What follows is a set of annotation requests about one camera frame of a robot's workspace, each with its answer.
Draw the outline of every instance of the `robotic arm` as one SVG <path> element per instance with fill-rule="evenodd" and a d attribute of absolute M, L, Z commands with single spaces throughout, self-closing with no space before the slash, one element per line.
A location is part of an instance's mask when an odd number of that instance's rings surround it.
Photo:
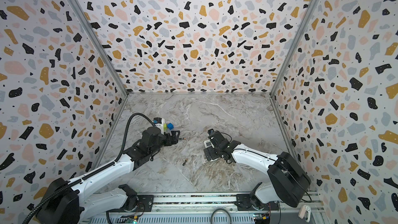
<path fill-rule="evenodd" d="M 58 196 L 52 197 L 37 211 L 36 218 L 40 223 L 77 224 L 111 209 L 121 208 L 131 211 L 136 207 L 137 192 L 126 184 L 106 193 L 95 194 L 94 196 L 92 194 L 117 177 L 136 170 L 149 160 L 153 161 L 153 157 L 160 151 L 161 147 L 178 143 L 180 131 L 167 132 L 164 119 L 154 118 L 153 123 L 150 122 L 152 126 L 142 133 L 142 138 L 135 142 L 132 147 L 125 149 L 119 159 L 110 161 L 69 181 L 62 178 L 54 180 L 49 185 L 42 202 L 62 188 L 68 187 L 68 189 L 59 193 Z"/>
<path fill-rule="evenodd" d="M 210 129 L 209 140 L 205 141 L 207 161 L 222 158 L 230 163 L 243 163 L 253 167 L 271 179 L 270 183 L 259 183 L 250 193 L 250 203 L 262 209 L 271 201 L 283 201 L 297 207 L 311 184 L 311 179 L 293 157 L 286 152 L 280 155 L 268 154 L 247 147 L 236 141 L 228 141 L 219 131 Z"/>

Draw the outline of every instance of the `white marble vein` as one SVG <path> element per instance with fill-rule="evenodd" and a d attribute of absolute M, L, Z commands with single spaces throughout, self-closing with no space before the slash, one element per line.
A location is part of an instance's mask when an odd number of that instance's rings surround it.
<path fill-rule="evenodd" d="M 211 128 L 263 152 L 280 154 L 287 151 L 267 95 L 133 94 L 101 164 L 117 156 L 127 119 L 133 112 L 144 113 L 151 119 L 165 118 L 175 130 L 181 131 L 180 137 L 187 139 L 163 147 L 152 162 L 119 177 L 100 192 L 124 183 L 137 192 L 251 191 L 258 182 L 269 181 L 268 176 L 245 165 L 228 165 L 223 160 L 207 162 L 203 141 Z M 149 126 L 144 118 L 135 117 L 126 147 L 138 140 Z"/>

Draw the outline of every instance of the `terrazzo wall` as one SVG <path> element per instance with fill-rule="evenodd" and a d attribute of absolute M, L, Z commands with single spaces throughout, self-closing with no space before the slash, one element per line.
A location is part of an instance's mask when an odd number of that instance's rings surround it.
<path fill-rule="evenodd" d="M 275 99 L 331 223 L 398 223 L 397 0 L 320 0 Z"/>
<path fill-rule="evenodd" d="M 130 92 L 267 92 L 310 0 L 78 0 Z"/>
<path fill-rule="evenodd" d="M 0 7 L 0 222 L 90 170 L 123 95 L 66 0 Z"/>

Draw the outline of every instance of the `side wall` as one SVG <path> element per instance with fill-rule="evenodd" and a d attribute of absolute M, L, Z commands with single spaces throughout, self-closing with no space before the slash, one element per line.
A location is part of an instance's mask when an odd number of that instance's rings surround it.
<path fill-rule="evenodd" d="M 331 223 L 398 223 L 396 0 L 320 0 L 276 101 Z"/>
<path fill-rule="evenodd" d="M 50 182 L 90 170 L 123 96 L 66 0 L 0 16 L 0 222 L 21 223 Z"/>
<path fill-rule="evenodd" d="M 266 92 L 310 0 L 79 0 L 129 91 Z"/>

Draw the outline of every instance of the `blue block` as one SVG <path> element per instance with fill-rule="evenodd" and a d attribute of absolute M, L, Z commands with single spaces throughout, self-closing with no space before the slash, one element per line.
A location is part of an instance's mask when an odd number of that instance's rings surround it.
<path fill-rule="evenodd" d="M 168 128 L 169 130 L 172 130 L 172 129 L 174 129 L 174 126 L 173 126 L 172 123 L 168 123 L 168 124 L 167 124 L 167 128 Z"/>

